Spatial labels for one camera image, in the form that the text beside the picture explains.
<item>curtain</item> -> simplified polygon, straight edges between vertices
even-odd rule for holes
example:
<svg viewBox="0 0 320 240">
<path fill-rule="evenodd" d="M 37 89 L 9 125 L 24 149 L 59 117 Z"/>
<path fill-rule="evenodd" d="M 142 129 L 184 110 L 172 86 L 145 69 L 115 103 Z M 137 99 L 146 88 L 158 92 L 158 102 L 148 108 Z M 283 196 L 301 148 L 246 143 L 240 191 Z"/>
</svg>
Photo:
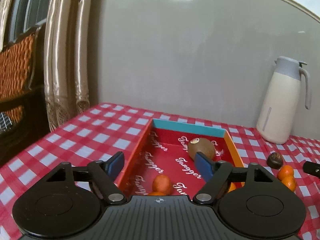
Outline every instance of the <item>curtain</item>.
<svg viewBox="0 0 320 240">
<path fill-rule="evenodd" d="M 4 45 L 4 33 L 12 0 L 0 0 L 0 52 Z"/>
<path fill-rule="evenodd" d="M 89 108 L 87 34 L 91 0 L 50 0 L 44 45 L 50 130 Z"/>
</svg>

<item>tangerine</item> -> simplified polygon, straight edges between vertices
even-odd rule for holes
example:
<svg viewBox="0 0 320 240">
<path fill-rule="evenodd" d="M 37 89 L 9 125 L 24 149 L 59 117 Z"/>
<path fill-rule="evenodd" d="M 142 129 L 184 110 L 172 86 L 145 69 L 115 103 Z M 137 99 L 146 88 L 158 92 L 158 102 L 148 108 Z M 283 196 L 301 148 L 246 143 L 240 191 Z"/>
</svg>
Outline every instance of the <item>tangerine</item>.
<svg viewBox="0 0 320 240">
<path fill-rule="evenodd" d="M 148 196 L 165 196 L 162 192 L 151 192 L 148 194 Z"/>
<path fill-rule="evenodd" d="M 236 184 L 234 184 L 233 182 L 231 182 L 230 188 L 229 188 L 229 190 L 228 190 L 228 193 L 229 193 L 230 191 L 235 190 L 236 188 L 237 188 L 237 187 L 236 187 Z"/>
<path fill-rule="evenodd" d="M 293 177 L 294 171 L 290 165 L 283 166 L 278 172 L 278 179 L 283 180 L 285 177 Z"/>
<path fill-rule="evenodd" d="M 167 175 L 158 175 L 152 182 L 153 192 L 162 192 L 165 195 L 170 195 L 172 189 L 172 183 Z"/>
<path fill-rule="evenodd" d="M 281 182 L 286 185 L 292 192 L 296 190 L 297 182 L 294 177 L 285 177 Z"/>
</svg>

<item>window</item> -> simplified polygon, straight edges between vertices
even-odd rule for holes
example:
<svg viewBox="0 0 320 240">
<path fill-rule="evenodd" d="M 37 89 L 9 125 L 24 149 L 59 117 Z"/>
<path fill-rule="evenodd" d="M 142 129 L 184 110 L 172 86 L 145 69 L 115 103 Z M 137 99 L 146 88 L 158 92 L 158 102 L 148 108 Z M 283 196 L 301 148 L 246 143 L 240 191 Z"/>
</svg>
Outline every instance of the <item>window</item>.
<svg viewBox="0 0 320 240">
<path fill-rule="evenodd" d="M 49 0 L 15 0 L 9 28 L 9 42 L 30 27 L 46 21 Z"/>
<path fill-rule="evenodd" d="M 23 33 L 28 1 L 29 0 L 14 1 L 9 29 L 9 42 L 14 41 L 21 33 Z"/>
<path fill-rule="evenodd" d="M 46 21 L 48 14 L 49 0 L 29 0 L 27 13 L 24 21 L 24 31 L 34 25 Z"/>
</svg>

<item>red checkered tablecloth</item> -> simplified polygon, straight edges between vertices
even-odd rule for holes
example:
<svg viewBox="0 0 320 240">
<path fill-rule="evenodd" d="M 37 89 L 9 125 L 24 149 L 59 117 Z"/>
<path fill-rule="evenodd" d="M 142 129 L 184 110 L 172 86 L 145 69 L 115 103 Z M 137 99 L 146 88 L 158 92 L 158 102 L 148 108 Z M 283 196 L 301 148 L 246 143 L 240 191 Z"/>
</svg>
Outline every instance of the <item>red checkered tablecloth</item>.
<svg viewBox="0 0 320 240">
<path fill-rule="evenodd" d="M 18 239 L 21 236 L 13 218 L 12 206 L 19 196 L 60 162 L 85 166 L 93 160 L 107 160 L 121 150 L 128 160 L 130 153 L 150 118 L 195 123 L 227 129 L 245 163 L 266 165 L 272 151 L 278 151 L 294 168 L 298 187 L 296 194 L 305 203 L 307 217 L 301 228 L 304 240 L 320 239 L 319 179 L 302 171 L 305 160 L 320 163 L 320 141 L 291 136 L 284 145 L 266 142 L 254 128 L 211 122 L 173 114 L 164 114 L 130 106 L 103 103 L 81 114 L 63 127 L 31 145 L 0 169 L 0 236 Z"/>
</svg>

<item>cardboard tray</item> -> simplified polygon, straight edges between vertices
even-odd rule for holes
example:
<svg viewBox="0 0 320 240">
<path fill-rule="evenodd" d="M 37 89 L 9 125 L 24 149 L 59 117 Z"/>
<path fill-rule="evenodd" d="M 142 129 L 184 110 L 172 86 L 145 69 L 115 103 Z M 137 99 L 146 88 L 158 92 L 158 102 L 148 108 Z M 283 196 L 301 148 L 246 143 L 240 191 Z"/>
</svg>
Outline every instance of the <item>cardboard tray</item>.
<svg viewBox="0 0 320 240">
<path fill-rule="evenodd" d="M 153 179 L 165 174 L 172 181 L 172 195 L 190 195 L 192 198 L 205 184 L 188 155 L 187 144 L 197 137 L 207 138 L 214 144 L 216 161 L 244 166 L 227 130 L 153 119 L 126 163 L 118 187 L 127 197 L 147 195 L 152 192 Z"/>
</svg>

